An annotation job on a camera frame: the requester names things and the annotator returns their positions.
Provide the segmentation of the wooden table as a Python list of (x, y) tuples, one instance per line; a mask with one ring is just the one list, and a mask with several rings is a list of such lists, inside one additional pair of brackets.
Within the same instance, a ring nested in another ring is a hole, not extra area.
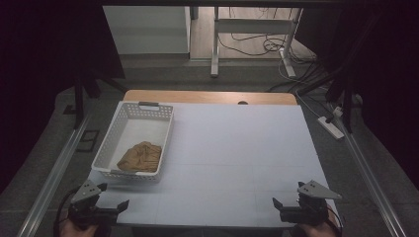
[(158, 103), (297, 105), (295, 96), (290, 93), (256, 92), (128, 90), (124, 100)]

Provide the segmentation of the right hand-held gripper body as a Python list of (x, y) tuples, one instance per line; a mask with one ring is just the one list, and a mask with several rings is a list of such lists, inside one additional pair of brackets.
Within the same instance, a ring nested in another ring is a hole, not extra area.
[(316, 226), (328, 219), (327, 199), (341, 199), (342, 196), (314, 180), (297, 188), (298, 206), (284, 206), (280, 210), (283, 222), (302, 223)]

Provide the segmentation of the white desk frame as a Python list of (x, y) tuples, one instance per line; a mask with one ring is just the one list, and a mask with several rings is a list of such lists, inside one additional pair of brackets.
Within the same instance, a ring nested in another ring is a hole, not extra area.
[(218, 37), (220, 34), (274, 34), (286, 37), (285, 45), (280, 48), (280, 56), (288, 76), (295, 78), (290, 49), (301, 13), (302, 9), (296, 8), (296, 12), (292, 14), (292, 18), (289, 20), (222, 19), (218, 16), (218, 8), (215, 7), (210, 76), (212, 78), (218, 76)]

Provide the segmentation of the person's right hand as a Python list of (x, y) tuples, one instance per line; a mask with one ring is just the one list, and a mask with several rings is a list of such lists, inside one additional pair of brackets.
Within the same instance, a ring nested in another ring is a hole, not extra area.
[(327, 221), (316, 226), (300, 224), (299, 227), (304, 231), (307, 237), (340, 237), (336, 218), (331, 210), (331, 207), (328, 207)]

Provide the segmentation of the black floor frame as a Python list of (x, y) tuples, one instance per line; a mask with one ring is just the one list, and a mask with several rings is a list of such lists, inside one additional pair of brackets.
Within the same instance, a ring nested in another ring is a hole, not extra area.
[(79, 140), (76, 151), (89, 153), (92, 152), (99, 136), (99, 130), (88, 129), (85, 130)]

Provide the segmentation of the white cabinet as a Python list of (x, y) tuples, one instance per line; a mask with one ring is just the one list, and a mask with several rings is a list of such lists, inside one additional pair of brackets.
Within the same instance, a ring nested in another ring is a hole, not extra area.
[(188, 54), (189, 7), (104, 6), (119, 54)]

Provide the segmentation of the black curtain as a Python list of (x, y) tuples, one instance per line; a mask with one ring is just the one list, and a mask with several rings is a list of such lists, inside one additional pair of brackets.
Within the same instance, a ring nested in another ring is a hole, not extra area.
[(0, 0), (0, 194), (35, 146), (55, 97), (123, 78), (103, 0)]
[(368, 25), (378, 21), (355, 62), (335, 78), (326, 98), (347, 88), (363, 100), (364, 122), (419, 187), (419, 0), (377, 0), (378, 5), (346, 9), (305, 9), (296, 39), (311, 49), (330, 72), (349, 57)]

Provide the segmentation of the white power strip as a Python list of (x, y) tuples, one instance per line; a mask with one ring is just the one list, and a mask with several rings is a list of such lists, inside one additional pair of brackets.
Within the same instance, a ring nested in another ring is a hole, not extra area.
[(344, 133), (326, 117), (320, 117), (317, 119), (319, 124), (328, 131), (335, 139), (339, 140), (344, 137)]

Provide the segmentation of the brown cloth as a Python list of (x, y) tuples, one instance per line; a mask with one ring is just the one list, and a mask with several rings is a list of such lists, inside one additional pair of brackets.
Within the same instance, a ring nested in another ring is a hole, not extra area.
[(156, 172), (161, 153), (160, 146), (143, 141), (130, 148), (117, 166), (120, 170), (128, 172)]

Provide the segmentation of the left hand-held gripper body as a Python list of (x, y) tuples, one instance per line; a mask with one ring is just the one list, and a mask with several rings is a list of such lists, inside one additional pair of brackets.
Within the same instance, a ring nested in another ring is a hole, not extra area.
[(86, 230), (90, 225), (98, 225), (107, 229), (116, 224), (119, 215), (116, 208), (97, 206), (100, 193), (97, 185), (86, 180), (72, 198), (68, 217), (78, 228)]

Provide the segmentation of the white perforated plastic basket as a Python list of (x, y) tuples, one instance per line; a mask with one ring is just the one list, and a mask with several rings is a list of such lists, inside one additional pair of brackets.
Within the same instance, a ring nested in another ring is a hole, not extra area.
[[(106, 178), (159, 182), (173, 128), (172, 106), (146, 102), (119, 102), (91, 169)], [(123, 171), (117, 163), (130, 148), (150, 142), (161, 148), (155, 172)]]

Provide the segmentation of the person's left hand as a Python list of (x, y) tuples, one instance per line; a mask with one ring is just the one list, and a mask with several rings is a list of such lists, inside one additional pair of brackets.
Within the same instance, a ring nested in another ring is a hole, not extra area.
[(59, 237), (94, 237), (97, 229), (97, 225), (90, 225), (86, 230), (82, 230), (67, 219), (59, 229)]

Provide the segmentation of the white table cover board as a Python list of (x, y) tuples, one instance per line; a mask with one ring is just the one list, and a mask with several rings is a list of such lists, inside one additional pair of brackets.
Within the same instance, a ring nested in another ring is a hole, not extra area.
[(297, 200), (298, 181), (327, 183), (299, 106), (173, 104), (159, 182), (117, 180), (101, 206), (129, 200), (120, 224), (280, 227), (272, 198)]

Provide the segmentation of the aluminium rail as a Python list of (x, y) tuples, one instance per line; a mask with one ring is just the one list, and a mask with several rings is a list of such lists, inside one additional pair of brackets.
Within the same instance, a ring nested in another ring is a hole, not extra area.
[(407, 237), (402, 224), (396, 214), (388, 197), (381, 188), (378, 180), (368, 164), (364, 153), (362, 152), (359, 144), (357, 143), (354, 135), (343, 127), (345, 141), (352, 154), (354, 162), (359, 167), (361, 176), (375, 202), (378, 211), (392, 237)]
[(61, 182), (65, 170), (75, 152), (76, 146), (92, 117), (92, 111), (86, 113), (79, 126), (72, 131), (57, 157), (49, 175), (42, 186), (33, 206), (24, 220), (17, 237), (34, 237), (37, 233), (47, 208)]

